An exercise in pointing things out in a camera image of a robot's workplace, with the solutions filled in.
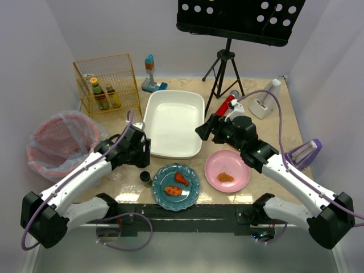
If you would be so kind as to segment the small black cap spice jar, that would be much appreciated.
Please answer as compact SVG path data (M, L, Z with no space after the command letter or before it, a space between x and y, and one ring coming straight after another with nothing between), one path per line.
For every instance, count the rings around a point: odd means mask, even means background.
M152 186L152 178L148 171L141 172L139 178L145 187L150 188Z

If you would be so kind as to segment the small yellow label bottle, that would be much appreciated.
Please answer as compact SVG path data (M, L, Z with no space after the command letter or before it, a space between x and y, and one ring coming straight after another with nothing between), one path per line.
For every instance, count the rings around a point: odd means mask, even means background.
M106 86L107 94L109 96L110 103L113 108L118 108L121 106L117 92L114 90L111 84Z

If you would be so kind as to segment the red label sauce bottle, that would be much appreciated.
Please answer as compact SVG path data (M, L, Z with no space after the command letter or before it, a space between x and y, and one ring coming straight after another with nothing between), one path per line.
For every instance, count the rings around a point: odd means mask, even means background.
M99 84L98 78L92 77L92 78L90 78L89 82L92 86L93 96L94 96L94 99L96 100L98 108L100 110L108 109L109 102L107 100L105 92L103 91L102 87Z

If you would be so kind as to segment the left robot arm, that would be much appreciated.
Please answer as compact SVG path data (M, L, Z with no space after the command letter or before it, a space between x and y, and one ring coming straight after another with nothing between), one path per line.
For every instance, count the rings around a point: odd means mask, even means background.
M118 203L106 193L80 204L75 203L82 193L104 176L122 165L144 168L150 164L151 141L142 123L127 125L121 135L99 142L94 152L60 182L40 194L29 192L22 200L20 225L23 250L30 234L35 246L46 249L61 241L68 231L94 220L110 221L121 216Z

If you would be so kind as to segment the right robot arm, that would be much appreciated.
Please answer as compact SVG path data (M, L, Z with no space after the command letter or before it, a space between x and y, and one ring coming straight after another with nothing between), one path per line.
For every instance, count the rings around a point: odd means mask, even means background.
M289 164L277 149L259 139L251 118L241 115L228 119L212 114L195 132L201 140L213 135L214 143L232 146L247 166L273 179L301 202L296 205L266 193L254 203L265 217L307 230L329 250L354 227L352 198L320 186Z

